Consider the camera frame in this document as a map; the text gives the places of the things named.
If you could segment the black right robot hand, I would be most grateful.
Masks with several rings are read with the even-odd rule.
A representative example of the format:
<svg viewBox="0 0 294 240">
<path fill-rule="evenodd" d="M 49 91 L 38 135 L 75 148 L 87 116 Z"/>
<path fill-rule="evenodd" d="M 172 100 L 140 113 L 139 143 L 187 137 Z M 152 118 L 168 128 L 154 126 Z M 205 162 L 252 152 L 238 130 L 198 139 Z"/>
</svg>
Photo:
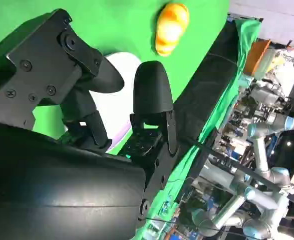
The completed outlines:
<svg viewBox="0 0 294 240">
<path fill-rule="evenodd" d="M 0 240 L 129 240 L 179 154 L 162 63 L 135 74 L 133 133 L 120 155 L 91 92 L 116 93 L 116 68 L 57 9 L 0 42 Z"/>
</svg>

